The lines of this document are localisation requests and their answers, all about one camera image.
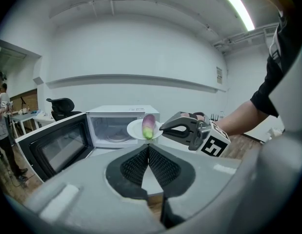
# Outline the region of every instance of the wooden floor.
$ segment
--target wooden floor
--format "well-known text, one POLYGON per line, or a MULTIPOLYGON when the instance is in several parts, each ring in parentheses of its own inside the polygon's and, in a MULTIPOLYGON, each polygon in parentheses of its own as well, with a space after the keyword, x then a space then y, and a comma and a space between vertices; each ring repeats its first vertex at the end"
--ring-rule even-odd
MULTIPOLYGON (((243 159, 246 152, 254 148, 260 148, 261 144, 253 141, 245 136, 232 136, 231 145, 229 151, 226 154, 227 158, 243 159)), ((37 178, 32 172, 31 168, 28 166, 27 162, 23 159, 18 147, 14 145, 13 147, 16 163, 20 168, 28 168, 26 176, 29 180, 25 183, 23 187, 15 177, 10 172, 10 168, 7 164, 6 157, 4 162, 0 159, 0 184, 3 191, 9 194, 19 203, 23 203, 32 192, 37 189, 42 182, 37 178)), ((161 197, 154 197, 149 200, 149 207, 155 214, 156 218, 160 218, 161 215, 161 197)))

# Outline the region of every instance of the person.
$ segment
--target person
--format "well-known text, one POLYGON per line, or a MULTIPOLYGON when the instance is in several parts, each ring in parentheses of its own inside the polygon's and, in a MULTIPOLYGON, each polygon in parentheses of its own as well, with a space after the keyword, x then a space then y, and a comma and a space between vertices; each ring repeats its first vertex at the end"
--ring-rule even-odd
MULTIPOLYGON (((2 84, 2 86, 0 87, 0 99, 1 101, 6 101, 6 102, 10 102, 10 97, 8 96, 8 94, 6 93, 8 89, 8 85, 6 83, 2 84)), ((7 113, 3 113, 4 119, 5 119, 5 123, 8 129, 8 135, 9 135, 9 139, 10 139, 10 143, 11 146, 14 146, 14 140, 10 131, 10 127, 9 127, 9 117, 7 113)))
POLYGON ((288 72, 302 47, 301 37, 294 27, 295 7, 291 0, 269 0, 279 11, 280 24, 274 34, 267 59, 267 75, 252 98, 233 113, 217 121, 217 125, 229 136, 254 129, 269 115, 278 117, 278 112, 269 99, 269 94, 288 72))
MULTIPOLYGON (((3 80, 6 79, 5 75, 2 71, 0 71, 0 87, 3 82, 3 80)), ((1 99, 0 99, 0 147, 4 150, 5 155, 8 159, 8 162, 10 164, 11 170, 14 174, 14 176, 17 178, 19 182, 25 182, 28 178, 24 176, 24 174, 27 172, 27 168, 20 169, 19 166, 15 162, 15 157, 13 153, 13 149, 10 145, 10 140, 8 137, 8 130, 5 123, 5 119, 3 118, 3 113, 6 111, 5 108, 1 106, 1 99)))

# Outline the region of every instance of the white table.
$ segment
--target white table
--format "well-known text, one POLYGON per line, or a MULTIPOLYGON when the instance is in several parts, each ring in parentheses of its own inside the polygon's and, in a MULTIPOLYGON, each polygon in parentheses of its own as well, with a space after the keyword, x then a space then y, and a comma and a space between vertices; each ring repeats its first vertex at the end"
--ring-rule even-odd
POLYGON ((33 117, 33 120, 35 121, 35 126, 36 126, 36 129, 38 129, 39 128, 39 124, 38 124, 38 122, 40 122, 40 123, 44 123, 44 124, 51 124, 51 123, 53 123, 53 122, 55 122, 55 120, 54 119, 51 119, 50 117, 48 117, 48 116, 43 116, 43 117, 38 117, 38 116, 35 116, 35 117, 33 117))
MULTIPOLYGON (((15 133, 16 138, 18 138, 19 135, 18 135, 18 133, 17 133, 17 131, 16 131, 14 121, 17 121, 17 122, 20 123, 20 126, 21 126, 21 128, 22 128, 22 130, 23 130, 23 133, 24 133, 24 135, 25 135, 25 134, 26 134, 26 131, 25 131, 23 122, 24 122, 24 121, 27 121, 27 120, 30 120, 30 119, 32 119, 33 117, 35 117, 35 114, 31 114, 30 112, 28 112, 28 113, 25 114, 25 115, 15 115, 15 116, 11 116, 12 126, 13 126, 13 130, 14 130, 14 133, 15 133)), ((34 129, 33 129, 32 123, 31 123, 30 121, 29 121, 29 124, 30 124, 30 127, 31 127, 32 131, 33 131, 34 129)))

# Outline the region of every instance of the purple vegetable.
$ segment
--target purple vegetable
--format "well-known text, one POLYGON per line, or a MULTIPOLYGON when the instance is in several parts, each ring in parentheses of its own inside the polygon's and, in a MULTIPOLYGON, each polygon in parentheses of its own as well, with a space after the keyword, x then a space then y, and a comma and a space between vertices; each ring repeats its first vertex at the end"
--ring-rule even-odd
POLYGON ((153 132, 155 128, 155 116, 147 115, 142 122, 142 133, 146 139, 153 138, 153 132))

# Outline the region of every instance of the hand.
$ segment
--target hand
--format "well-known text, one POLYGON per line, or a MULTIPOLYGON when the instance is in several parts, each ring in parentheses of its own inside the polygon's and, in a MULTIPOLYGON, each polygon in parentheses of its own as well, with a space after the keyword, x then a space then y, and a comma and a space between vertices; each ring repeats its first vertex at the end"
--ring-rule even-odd
MULTIPOLYGON (((181 116, 190 117, 188 113, 182 113, 181 116)), ((201 115, 196 115, 198 117, 198 120, 205 121, 205 117, 201 115)))

